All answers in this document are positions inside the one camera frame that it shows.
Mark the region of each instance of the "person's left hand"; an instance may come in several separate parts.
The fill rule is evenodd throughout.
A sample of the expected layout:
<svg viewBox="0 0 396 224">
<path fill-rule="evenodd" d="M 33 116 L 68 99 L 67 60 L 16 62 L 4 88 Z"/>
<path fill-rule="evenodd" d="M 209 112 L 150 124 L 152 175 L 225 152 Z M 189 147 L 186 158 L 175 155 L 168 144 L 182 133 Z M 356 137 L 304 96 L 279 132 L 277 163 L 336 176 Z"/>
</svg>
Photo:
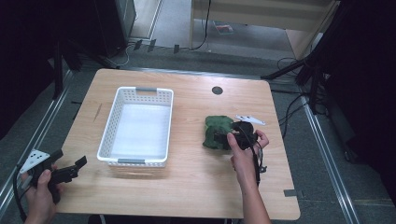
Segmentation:
<svg viewBox="0 0 396 224">
<path fill-rule="evenodd" d="M 28 174 L 21 175 L 22 181 L 28 177 Z M 29 205 L 29 213 L 26 223 L 47 224 L 52 221 L 56 214 L 56 205 L 52 201 L 52 195 L 48 189 L 51 171 L 45 170 L 37 181 L 37 188 L 30 187 L 26 191 L 26 199 Z M 63 191 L 61 186 L 57 186 L 60 193 Z"/>
</svg>

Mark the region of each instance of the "gray floor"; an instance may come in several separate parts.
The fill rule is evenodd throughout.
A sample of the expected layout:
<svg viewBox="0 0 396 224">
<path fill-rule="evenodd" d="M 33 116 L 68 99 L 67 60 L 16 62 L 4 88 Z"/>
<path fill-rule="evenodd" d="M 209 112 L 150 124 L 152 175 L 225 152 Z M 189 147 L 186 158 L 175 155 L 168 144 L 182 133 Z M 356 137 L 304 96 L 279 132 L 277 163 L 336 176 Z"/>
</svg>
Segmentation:
<svg viewBox="0 0 396 224">
<path fill-rule="evenodd" d="M 170 18 L 173 17 L 173 14 L 166 13 L 167 8 L 172 8 L 169 5 L 171 3 L 173 3 L 171 0 L 163 1 L 159 21 L 171 20 Z M 196 38 L 199 38 L 199 27 L 202 24 L 200 21 L 196 21 L 195 24 L 198 27 L 195 29 L 197 32 Z M 237 24 L 231 24 L 231 26 L 235 27 L 235 31 L 239 30 Z M 250 29 L 252 33 L 248 36 L 255 36 L 254 38 L 264 36 L 263 38 L 268 43 L 263 44 L 262 47 L 257 47 L 254 45 L 255 42 L 245 41 L 247 35 L 230 35 L 226 37 L 229 38 L 226 41 L 223 39 L 220 41 L 219 39 L 223 37 L 213 37 L 213 35 L 217 34 L 217 31 L 213 30 L 209 34 L 207 44 L 203 45 L 205 48 L 202 51 L 181 51 L 178 54 L 174 54 L 172 48 L 160 48 L 172 47 L 174 44 L 180 44 L 181 47 L 184 44 L 187 45 L 185 42 L 186 36 L 176 32 L 178 30 L 181 33 L 185 33 L 187 28 L 184 26 L 179 29 L 166 28 L 166 24 L 158 22 L 153 33 L 153 38 L 157 39 L 158 48 L 155 48 L 152 52 L 148 52 L 147 46 L 142 46 L 139 50 L 129 48 L 130 61 L 123 65 L 121 69 L 170 69 L 206 72 L 210 73 L 207 75 L 211 76 L 217 76 L 216 73 L 222 73 L 229 74 L 227 76 L 230 77 L 259 79 L 260 75 L 268 75 L 277 70 L 277 60 L 292 56 L 290 45 L 285 39 L 286 36 L 282 35 L 283 31 L 273 28 L 247 28 L 245 25 L 240 28 Z M 51 151 L 62 147 L 68 130 L 73 124 L 73 117 L 78 112 L 78 105 L 71 104 L 71 102 L 83 101 L 94 73 L 100 68 L 96 63 L 85 57 L 82 57 L 82 60 L 84 62 L 83 68 L 80 72 L 74 73 L 74 79 L 64 103 L 50 126 L 46 137 L 40 144 L 40 149 L 42 150 Z M 127 58 L 125 54 L 121 53 L 111 60 L 117 63 L 124 63 Z M 292 76 L 283 76 L 277 80 L 270 81 L 270 85 L 273 90 L 298 90 L 293 84 Z M 0 163 L 3 168 L 3 172 L 0 174 L 0 183 L 4 184 L 6 182 L 13 165 L 18 162 L 19 156 L 29 143 L 31 136 L 35 133 L 35 127 L 38 126 L 51 103 L 52 92 L 53 86 L 49 86 L 43 91 L 35 103 L 14 125 L 9 134 L 0 141 L 2 153 Z M 273 97 L 276 113 L 279 118 L 283 118 L 287 107 L 296 95 L 274 92 Z M 347 162 L 344 159 L 342 144 L 333 129 L 331 118 L 318 116 L 318 119 L 361 223 L 396 223 L 395 207 L 382 186 L 378 174 L 367 165 Z M 346 223 L 332 186 L 332 181 L 328 176 L 326 166 L 319 152 L 317 141 L 303 110 L 299 110 L 291 117 L 284 143 L 294 186 L 299 192 L 298 202 L 302 215 L 296 221 L 274 220 L 274 223 Z M 88 215 L 60 214 L 56 217 L 54 223 L 86 223 L 87 220 Z M 14 202 L 9 205 L 3 219 L 1 219 L 1 223 L 20 223 Z"/>
</svg>

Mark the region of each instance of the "white plastic basket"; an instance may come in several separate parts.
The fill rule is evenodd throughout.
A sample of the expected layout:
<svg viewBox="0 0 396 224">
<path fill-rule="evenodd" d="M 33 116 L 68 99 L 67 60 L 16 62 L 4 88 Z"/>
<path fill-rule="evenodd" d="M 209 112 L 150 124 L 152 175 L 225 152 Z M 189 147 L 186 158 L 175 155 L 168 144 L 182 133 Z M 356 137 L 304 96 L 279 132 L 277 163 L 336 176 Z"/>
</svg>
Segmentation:
<svg viewBox="0 0 396 224">
<path fill-rule="evenodd" d="M 118 88 L 98 160 L 115 166 L 164 167 L 173 98 L 173 91 L 168 89 Z"/>
</svg>

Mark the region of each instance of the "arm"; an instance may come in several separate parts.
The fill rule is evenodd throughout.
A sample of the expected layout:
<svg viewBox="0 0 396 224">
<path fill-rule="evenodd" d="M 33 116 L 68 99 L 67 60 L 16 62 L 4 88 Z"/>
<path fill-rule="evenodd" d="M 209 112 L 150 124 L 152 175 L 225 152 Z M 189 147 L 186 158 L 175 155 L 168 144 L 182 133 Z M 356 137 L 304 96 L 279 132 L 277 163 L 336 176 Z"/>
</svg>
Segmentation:
<svg viewBox="0 0 396 224">
<path fill-rule="evenodd" d="M 260 146 L 267 146 L 269 141 L 265 134 L 259 130 L 256 132 L 261 139 Z M 242 150 L 231 133 L 227 134 L 227 139 L 233 151 L 231 162 L 242 191 L 245 223 L 271 223 L 257 187 L 252 152 L 250 150 Z"/>
</svg>

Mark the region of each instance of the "basket handle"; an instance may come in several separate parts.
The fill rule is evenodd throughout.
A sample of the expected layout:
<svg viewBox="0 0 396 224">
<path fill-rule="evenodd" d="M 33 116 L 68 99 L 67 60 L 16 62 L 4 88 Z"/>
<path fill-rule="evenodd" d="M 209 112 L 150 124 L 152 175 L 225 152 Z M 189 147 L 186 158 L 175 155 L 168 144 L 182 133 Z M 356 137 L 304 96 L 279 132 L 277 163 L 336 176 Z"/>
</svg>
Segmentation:
<svg viewBox="0 0 396 224">
<path fill-rule="evenodd" d="M 145 160 L 137 160 L 137 159 L 118 159 L 118 163 L 140 163 L 145 164 Z"/>
<path fill-rule="evenodd" d="M 136 87 L 136 93 L 138 91 L 155 91 L 157 92 L 157 88 L 151 88 L 151 87 Z"/>
</svg>

